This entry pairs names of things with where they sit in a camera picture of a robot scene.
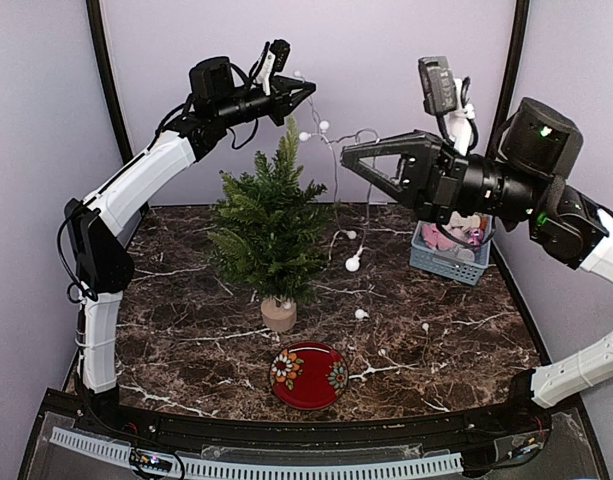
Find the light blue plastic basket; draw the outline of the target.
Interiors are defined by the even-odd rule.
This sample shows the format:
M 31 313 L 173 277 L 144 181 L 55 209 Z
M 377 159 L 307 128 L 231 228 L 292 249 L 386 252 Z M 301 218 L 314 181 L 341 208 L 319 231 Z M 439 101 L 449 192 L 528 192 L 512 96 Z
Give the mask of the light blue plastic basket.
M 451 229 L 448 225 L 443 226 L 443 229 L 451 235 L 451 238 L 448 238 L 456 243 L 456 246 L 449 251 L 428 248 L 421 238 L 421 227 L 424 223 L 429 222 L 419 221 L 411 240 L 409 264 L 426 272 L 467 285 L 476 285 L 489 266 L 492 232 L 494 231 L 494 219 L 492 217 L 488 215 L 478 216 L 481 217 L 480 229 L 485 233 L 485 238 L 481 244 L 468 243 L 467 232 L 469 230 Z M 476 253 L 475 261 L 459 261 L 456 254 L 460 248 L 472 249 Z

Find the small green christmas tree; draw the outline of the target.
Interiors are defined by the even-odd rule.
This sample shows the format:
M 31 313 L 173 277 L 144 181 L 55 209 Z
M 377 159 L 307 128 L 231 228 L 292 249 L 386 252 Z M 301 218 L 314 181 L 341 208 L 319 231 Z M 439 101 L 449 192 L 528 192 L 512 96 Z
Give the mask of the small green christmas tree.
M 220 173 L 224 197 L 209 233 L 220 277 L 252 288 L 264 325 L 291 330 L 298 306 L 313 297 L 311 282 L 327 264 L 320 244 L 331 208 L 318 202 L 327 186 L 300 183 L 297 122 L 289 118 L 273 156 L 258 151 L 254 171 Z

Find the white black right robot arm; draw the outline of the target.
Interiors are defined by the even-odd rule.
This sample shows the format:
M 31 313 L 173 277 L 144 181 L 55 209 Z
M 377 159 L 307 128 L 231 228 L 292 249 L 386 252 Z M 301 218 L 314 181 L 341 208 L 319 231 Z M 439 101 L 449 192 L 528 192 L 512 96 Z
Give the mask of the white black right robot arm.
M 495 142 L 485 158 L 414 130 L 345 147 L 341 164 L 422 221 L 445 225 L 458 212 L 496 217 L 508 230 L 528 222 L 551 257 L 613 284 L 613 212 L 567 183 L 583 144 L 576 124 L 525 97 Z

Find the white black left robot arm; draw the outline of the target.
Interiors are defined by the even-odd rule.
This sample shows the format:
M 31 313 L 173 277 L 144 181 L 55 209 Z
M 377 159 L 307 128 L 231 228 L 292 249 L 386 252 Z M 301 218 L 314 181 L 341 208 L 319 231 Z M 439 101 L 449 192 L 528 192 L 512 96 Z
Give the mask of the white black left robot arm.
M 117 318 L 134 274 L 120 234 L 155 193 L 206 157 L 230 129 L 263 117 L 281 126 L 315 92 L 315 83 L 283 76 L 284 63 L 267 52 L 246 74 L 226 56 L 199 62 L 189 72 L 189 96 L 164 117 L 154 140 L 99 188 L 65 206 L 58 232 L 69 236 L 75 260 L 65 270 L 78 291 L 77 374 L 86 392 L 117 388 Z

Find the white felt ornament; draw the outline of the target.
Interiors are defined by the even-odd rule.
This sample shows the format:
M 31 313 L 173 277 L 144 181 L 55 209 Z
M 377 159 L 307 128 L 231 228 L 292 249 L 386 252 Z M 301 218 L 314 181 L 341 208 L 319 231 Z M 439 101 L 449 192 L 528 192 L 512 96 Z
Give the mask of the white felt ornament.
M 448 226 L 451 229 L 472 230 L 480 229 L 481 217 L 478 215 L 462 216 L 458 212 L 451 214 Z

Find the pink felt ornament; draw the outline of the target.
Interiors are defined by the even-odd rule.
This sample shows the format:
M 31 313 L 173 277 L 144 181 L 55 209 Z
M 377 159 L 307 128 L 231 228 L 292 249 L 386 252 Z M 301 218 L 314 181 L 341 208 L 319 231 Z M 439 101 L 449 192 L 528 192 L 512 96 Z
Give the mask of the pink felt ornament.
M 424 223 L 421 227 L 421 238 L 432 250 L 449 251 L 456 243 L 443 235 L 435 224 Z

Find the pink glitter bauble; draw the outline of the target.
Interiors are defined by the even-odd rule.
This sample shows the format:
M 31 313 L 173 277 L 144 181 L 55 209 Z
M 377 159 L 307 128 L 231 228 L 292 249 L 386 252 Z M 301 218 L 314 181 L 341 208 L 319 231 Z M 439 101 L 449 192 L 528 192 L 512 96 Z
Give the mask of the pink glitter bauble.
M 467 241 L 469 244 L 481 244 L 484 238 L 485 233 L 479 228 L 473 228 L 467 232 Z

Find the white knitted ball ornament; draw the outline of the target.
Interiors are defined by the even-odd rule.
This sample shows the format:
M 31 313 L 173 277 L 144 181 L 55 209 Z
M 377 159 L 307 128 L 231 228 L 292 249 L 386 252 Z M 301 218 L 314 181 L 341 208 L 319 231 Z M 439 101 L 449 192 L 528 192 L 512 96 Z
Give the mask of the white knitted ball ornament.
M 460 248 L 457 251 L 456 258 L 461 262 L 474 262 L 476 253 L 472 249 Z

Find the red floral plate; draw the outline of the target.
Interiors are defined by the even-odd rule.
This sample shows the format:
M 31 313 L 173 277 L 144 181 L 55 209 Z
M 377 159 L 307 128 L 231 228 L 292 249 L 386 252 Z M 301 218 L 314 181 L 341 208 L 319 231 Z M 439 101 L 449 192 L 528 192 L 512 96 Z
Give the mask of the red floral plate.
M 334 348 L 300 342 L 281 350 L 270 363 L 268 378 L 273 393 L 286 405 L 303 411 L 327 408 L 343 395 L 349 369 Z

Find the small circuit board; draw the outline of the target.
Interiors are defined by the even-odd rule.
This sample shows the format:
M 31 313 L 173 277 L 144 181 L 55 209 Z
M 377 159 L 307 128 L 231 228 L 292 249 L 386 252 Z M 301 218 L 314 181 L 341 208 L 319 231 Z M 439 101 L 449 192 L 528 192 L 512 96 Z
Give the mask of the small circuit board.
M 129 453 L 129 464 L 139 468 L 160 468 L 161 460 L 148 452 L 132 449 Z

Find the black front rail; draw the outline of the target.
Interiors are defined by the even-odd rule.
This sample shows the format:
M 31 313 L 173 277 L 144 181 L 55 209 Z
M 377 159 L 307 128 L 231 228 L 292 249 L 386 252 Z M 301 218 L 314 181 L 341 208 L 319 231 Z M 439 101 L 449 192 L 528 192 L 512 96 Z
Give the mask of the black front rail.
M 462 412 L 400 419 L 351 422 L 260 422 L 215 419 L 144 410 L 121 405 L 117 413 L 145 431 L 156 428 L 159 439 L 181 436 L 227 442 L 372 442 L 399 439 L 446 443 L 489 440 L 538 430 L 534 415 L 503 405 Z

